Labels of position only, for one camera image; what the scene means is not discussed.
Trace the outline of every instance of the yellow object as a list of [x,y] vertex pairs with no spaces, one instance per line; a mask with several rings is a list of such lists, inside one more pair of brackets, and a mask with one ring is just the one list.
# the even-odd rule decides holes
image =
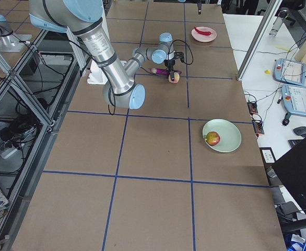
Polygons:
[[174,81],[170,78],[170,75],[168,77],[169,82],[176,84],[180,80],[180,75],[177,72],[174,72]]
[[282,49],[282,50],[285,50],[287,52],[290,52],[291,50],[287,49],[287,48],[284,48],[284,47],[281,47],[281,46],[278,46],[278,45],[275,45],[276,48],[278,49]]

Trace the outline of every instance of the computer monitor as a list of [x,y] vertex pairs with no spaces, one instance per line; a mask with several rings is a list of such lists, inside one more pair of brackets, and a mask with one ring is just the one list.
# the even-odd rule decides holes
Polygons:
[[306,214],[306,138],[278,159],[272,168]]

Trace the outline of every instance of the red apple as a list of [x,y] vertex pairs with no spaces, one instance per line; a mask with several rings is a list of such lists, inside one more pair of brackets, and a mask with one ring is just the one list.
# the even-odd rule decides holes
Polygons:
[[208,132],[205,140],[210,146],[214,146],[219,143],[220,136],[217,132]]

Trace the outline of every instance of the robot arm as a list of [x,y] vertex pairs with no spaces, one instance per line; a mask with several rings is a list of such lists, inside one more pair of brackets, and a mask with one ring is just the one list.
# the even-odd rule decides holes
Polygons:
[[105,75],[103,88],[107,103],[118,107],[138,109],[145,99],[145,89],[135,84],[134,74],[146,60],[162,63],[174,57],[172,37],[160,35],[154,48],[138,48],[123,67],[108,37],[102,29],[101,0],[30,0],[30,20],[39,28],[65,33],[67,27],[82,39]]

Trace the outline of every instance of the label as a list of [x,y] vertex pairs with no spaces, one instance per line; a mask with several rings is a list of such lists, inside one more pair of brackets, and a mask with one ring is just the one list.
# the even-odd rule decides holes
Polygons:
[[263,157],[266,163],[274,163],[274,157],[270,150],[262,150]]
[[93,56],[99,56],[106,50],[110,49],[110,46],[108,45],[108,42],[103,34],[99,34],[97,38],[88,41],[84,40],[84,43]]

